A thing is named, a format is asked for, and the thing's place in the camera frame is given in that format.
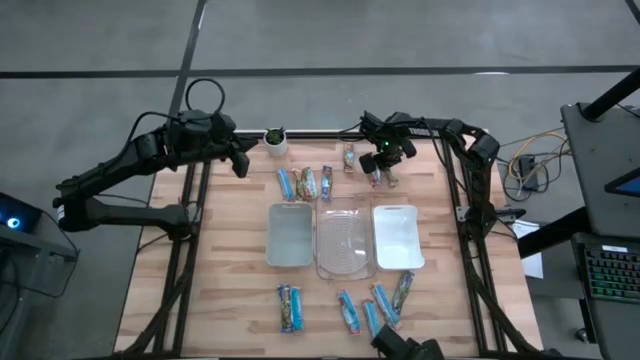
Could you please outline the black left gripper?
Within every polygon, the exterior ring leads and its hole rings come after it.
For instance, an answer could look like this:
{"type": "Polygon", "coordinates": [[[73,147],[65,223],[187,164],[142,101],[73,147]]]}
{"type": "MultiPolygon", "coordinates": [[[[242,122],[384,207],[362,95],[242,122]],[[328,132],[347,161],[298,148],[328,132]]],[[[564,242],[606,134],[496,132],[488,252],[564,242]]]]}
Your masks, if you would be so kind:
{"type": "Polygon", "coordinates": [[[222,112],[209,114],[198,119],[204,127],[205,139],[201,141],[198,151],[199,160],[231,159],[232,170],[238,178],[245,178],[250,160],[245,152],[258,144],[253,137],[235,134],[236,124],[230,116],[222,112]]]}

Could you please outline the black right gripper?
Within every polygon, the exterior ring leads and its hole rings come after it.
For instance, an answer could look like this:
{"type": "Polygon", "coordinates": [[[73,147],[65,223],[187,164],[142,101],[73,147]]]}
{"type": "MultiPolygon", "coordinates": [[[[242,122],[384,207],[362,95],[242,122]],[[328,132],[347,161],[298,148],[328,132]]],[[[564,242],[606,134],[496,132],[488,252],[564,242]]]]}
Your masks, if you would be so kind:
{"type": "Polygon", "coordinates": [[[365,111],[361,116],[359,132],[376,147],[376,153],[366,153],[359,157],[359,163],[365,174],[371,174],[379,168],[388,171],[401,162],[405,155],[412,158],[417,151],[410,140],[410,128],[416,124],[407,113],[394,112],[385,120],[365,111]]]}

